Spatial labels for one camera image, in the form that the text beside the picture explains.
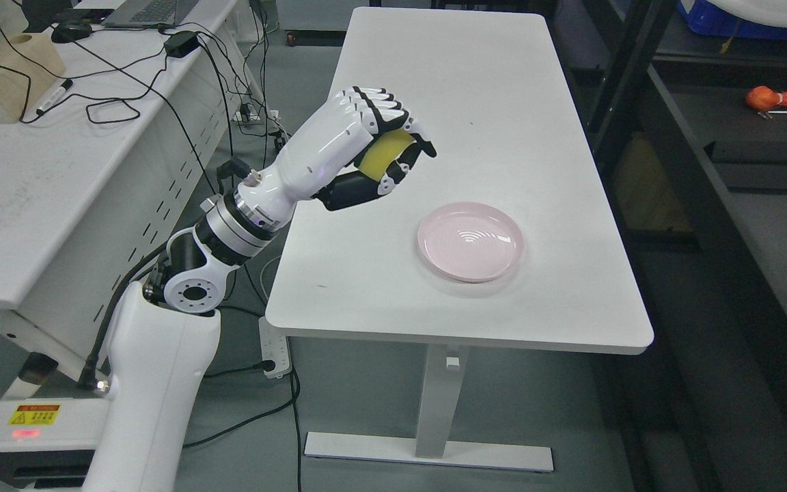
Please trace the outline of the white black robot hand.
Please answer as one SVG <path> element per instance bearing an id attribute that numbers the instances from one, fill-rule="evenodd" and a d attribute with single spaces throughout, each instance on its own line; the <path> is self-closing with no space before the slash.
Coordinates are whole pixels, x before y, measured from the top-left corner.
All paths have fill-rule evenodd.
<path id="1" fill-rule="evenodd" d="M 404 130 L 415 143 L 391 163 L 380 182 L 359 172 L 363 153 L 385 132 Z M 276 215 L 291 214 L 300 200 L 317 199 L 328 210 L 387 196 L 422 154 L 437 155 L 413 114 L 385 88 L 352 86 L 331 96 L 288 140 L 250 186 L 238 184 L 243 203 Z"/>

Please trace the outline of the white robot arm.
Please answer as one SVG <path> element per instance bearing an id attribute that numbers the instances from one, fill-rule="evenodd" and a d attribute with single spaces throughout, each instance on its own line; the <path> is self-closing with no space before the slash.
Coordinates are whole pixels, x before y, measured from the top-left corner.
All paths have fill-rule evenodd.
<path id="1" fill-rule="evenodd" d="M 163 247 L 159 280 L 131 281 L 113 311 L 107 414 L 83 491 L 171 491 L 200 383 L 221 339 L 228 277 L 292 218 L 297 198 L 252 171 Z"/>

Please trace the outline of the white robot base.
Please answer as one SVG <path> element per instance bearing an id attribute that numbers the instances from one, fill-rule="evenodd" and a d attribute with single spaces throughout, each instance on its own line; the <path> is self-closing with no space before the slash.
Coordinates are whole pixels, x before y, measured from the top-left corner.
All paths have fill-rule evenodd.
<path id="1" fill-rule="evenodd" d="M 0 482 L 81 488 L 108 410 L 99 398 L 0 400 Z"/>

